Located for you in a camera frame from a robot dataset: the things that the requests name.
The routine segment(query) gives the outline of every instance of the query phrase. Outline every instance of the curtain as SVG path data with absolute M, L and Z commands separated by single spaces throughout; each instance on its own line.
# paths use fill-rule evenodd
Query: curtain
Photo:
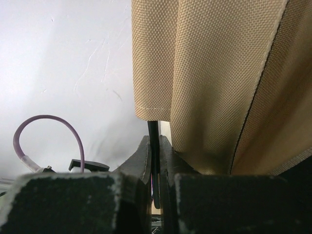
M 203 174 L 312 155 L 311 0 L 133 0 L 136 116 Z

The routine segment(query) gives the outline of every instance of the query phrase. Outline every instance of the white wall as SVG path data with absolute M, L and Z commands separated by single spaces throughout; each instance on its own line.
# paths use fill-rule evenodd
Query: white wall
M 148 134 L 134 115 L 131 53 L 131 0 L 0 1 L 0 178 L 30 172 L 12 138 L 39 114 L 70 122 L 86 160 L 114 169 L 127 159 Z M 30 124 L 21 146 L 56 171 L 79 158 L 75 138 L 53 120 Z

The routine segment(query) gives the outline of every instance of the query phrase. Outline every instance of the purple cable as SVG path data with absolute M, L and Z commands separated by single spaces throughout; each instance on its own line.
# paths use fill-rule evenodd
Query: purple cable
M 20 134 L 22 133 L 23 129 L 31 122 L 37 120 L 37 119 L 43 119 L 43 118 L 47 118 L 47 119 L 53 119 L 56 121 L 59 121 L 63 124 L 65 124 L 70 131 L 72 131 L 72 133 L 74 134 L 77 142 L 78 142 L 78 146 L 79 146 L 79 150 L 80 150 L 80 170 L 83 173 L 84 171 L 84 150 L 83 150 L 83 145 L 81 142 L 81 139 L 77 133 L 77 131 L 73 128 L 72 125 L 69 124 L 69 122 L 63 120 L 60 117 L 57 116 L 51 116 L 51 115 L 39 115 L 39 116 L 33 116 L 29 119 L 27 119 L 26 121 L 24 121 L 16 130 L 14 137 L 13 137 L 13 146 L 14 146 L 14 150 L 16 152 L 16 154 L 18 155 L 18 157 L 21 159 L 21 161 L 33 172 L 37 171 L 38 169 L 40 169 L 41 167 L 38 166 L 34 161 L 32 161 L 27 155 L 25 155 L 25 153 L 23 152 L 23 150 L 20 147 Z

